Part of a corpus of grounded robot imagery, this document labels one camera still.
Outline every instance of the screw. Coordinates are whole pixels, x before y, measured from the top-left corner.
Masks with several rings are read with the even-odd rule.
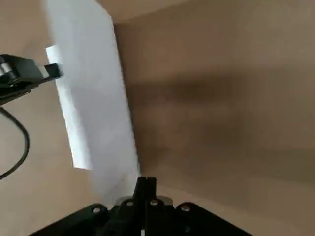
[[[184,212],[190,211],[190,207],[187,206],[187,205],[182,205],[181,209],[182,209],[182,211],[184,211]]]
[[[93,209],[93,213],[99,213],[101,210],[100,210],[100,208],[94,208]]]
[[[133,206],[133,202],[131,202],[131,201],[130,201],[130,202],[127,202],[126,205],[127,205],[128,207],[131,207],[131,206]]]
[[[150,204],[153,206],[156,206],[156,205],[158,205],[158,200],[153,199],[150,201]]]

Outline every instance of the black metal bracket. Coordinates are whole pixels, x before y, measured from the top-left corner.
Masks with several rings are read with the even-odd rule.
[[[133,196],[108,211],[90,205],[32,236],[250,236],[194,203],[176,208],[168,197],[156,196],[156,178],[139,177]]]
[[[61,76],[57,64],[37,66],[31,59],[0,55],[0,106]]]

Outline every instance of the brown cardboard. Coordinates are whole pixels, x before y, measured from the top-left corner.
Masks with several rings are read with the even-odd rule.
[[[128,2],[104,6],[143,174],[255,235],[314,235],[315,3]]]

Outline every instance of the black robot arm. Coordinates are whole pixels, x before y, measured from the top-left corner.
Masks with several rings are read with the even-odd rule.
[[[0,115],[4,115],[13,122],[22,132],[25,140],[22,156],[9,170],[0,174],[0,180],[11,175],[24,163],[30,149],[30,136],[26,128],[2,105],[61,75],[57,64],[37,66],[31,59],[7,54],[0,55]]]
[[[168,197],[156,196],[157,180],[139,177],[133,196],[108,210],[90,205],[32,236],[250,236],[194,203],[176,208]]]

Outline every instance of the white paper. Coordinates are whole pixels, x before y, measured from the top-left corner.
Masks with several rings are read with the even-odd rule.
[[[138,161],[113,23],[93,0],[45,0],[62,62],[56,80],[74,167],[92,170],[106,202],[130,195]]]

